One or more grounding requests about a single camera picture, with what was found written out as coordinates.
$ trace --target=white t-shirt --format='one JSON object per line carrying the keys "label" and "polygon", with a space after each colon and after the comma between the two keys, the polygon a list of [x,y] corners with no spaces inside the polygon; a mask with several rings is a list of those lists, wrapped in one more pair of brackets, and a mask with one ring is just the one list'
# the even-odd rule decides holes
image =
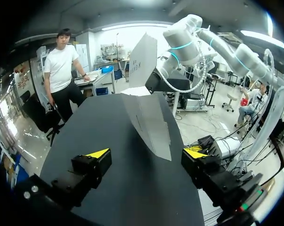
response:
{"label": "white t-shirt", "polygon": [[63,50],[54,49],[49,53],[44,65],[44,72],[50,72],[49,84],[51,93],[67,87],[72,80],[72,62],[79,57],[72,45]]}
{"label": "white t-shirt", "polygon": [[268,100],[268,96],[266,94],[261,95],[260,89],[253,89],[251,92],[248,93],[249,100],[252,99],[252,103],[249,105],[251,109],[255,112],[259,112],[263,110],[264,104]]}

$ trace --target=blue box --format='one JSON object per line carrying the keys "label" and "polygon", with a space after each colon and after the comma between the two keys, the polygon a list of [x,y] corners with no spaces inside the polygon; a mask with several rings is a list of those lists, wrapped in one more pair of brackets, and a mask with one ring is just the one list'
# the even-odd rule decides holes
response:
{"label": "blue box", "polygon": [[114,79],[118,80],[122,78],[122,71],[118,70],[118,71],[114,71]]}
{"label": "blue box", "polygon": [[114,66],[107,66],[107,67],[103,67],[101,69],[102,69],[102,73],[105,74],[105,73],[108,73],[108,72],[112,72],[113,69],[114,69]]}
{"label": "blue box", "polygon": [[107,87],[96,88],[96,94],[97,94],[97,96],[107,95],[108,94],[108,88]]}

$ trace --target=black pants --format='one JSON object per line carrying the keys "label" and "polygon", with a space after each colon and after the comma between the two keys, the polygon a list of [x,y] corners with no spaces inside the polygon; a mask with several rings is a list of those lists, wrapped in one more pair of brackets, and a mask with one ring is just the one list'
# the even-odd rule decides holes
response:
{"label": "black pants", "polygon": [[73,81],[71,81],[71,83],[64,89],[52,93],[52,97],[64,121],[67,121],[73,114],[70,100],[77,104],[78,107],[85,100],[85,97],[81,93],[79,87],[76,86]]}

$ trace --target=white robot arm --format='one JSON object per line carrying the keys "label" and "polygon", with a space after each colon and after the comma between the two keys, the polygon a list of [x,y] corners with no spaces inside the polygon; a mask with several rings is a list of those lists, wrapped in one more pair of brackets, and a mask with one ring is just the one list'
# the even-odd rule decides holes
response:
{"label": "white robot arm", "polygon": [[[199,16],[188,15],[170,26],[168,30],[163,33],[171,48],[168,50],[169,57],[161,58],[159,60],[161,62],[158,62],[156,69],[162,79],[168,84],[166,80],[168,73],[171,70],[176,70],[179,63],[193,66],[203,61],[203,76],[199,82],[200,84],[206,78],[207,64],[205,59],[214,56],[216,51],[227,61],[228,65],[237,76],[244,77],[248,72],[252,72],[254,77],[260,79],[261,82],[276,88],[277,92],[262,130],[251,149],[241,155],[242,160],[247,160],[268,138],[283,114],[284,80],[276,77],[274,75],[274,69],[263,63],[245,44],[240,44],[238,48],[233,51],[219,36],[209,29],[201,28],[202,21]],[[208,51],[203,53],[198,46],[199,40],[209,44],[212,49],[208,48]],[[195,88],[193,87],[190,90],[178,90],[170,84],[168,85],[176,92],[187,93],[193,91]],[[234,163],[228,168],[231,170],[234,167],[240,167],[242,165],[243,161],[240,161],[240,165],[237,165],[237,163],[235,165]]]}

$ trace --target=ceiling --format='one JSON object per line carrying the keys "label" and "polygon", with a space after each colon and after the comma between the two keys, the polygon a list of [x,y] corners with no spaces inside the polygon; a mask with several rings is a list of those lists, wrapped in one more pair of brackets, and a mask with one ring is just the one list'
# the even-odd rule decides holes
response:
{"label": "ceiling", "polygon": [[[203,27],[213,32],[232,32],[253,51],[262,55],[271,48],[277,62],[284,62],[284,51],[264,41],[245,37],[240,30],[267,34],[266,12],[250,0],[55,0],[43,7],[21,30],[18,45],[30,38],[70,28],[73,34],[129,22],[174,23],[188,14],[203,18]],[[274,24],[273,37],[284,42],[279,26]],[[280,63],[277,67],[283,71]]]}

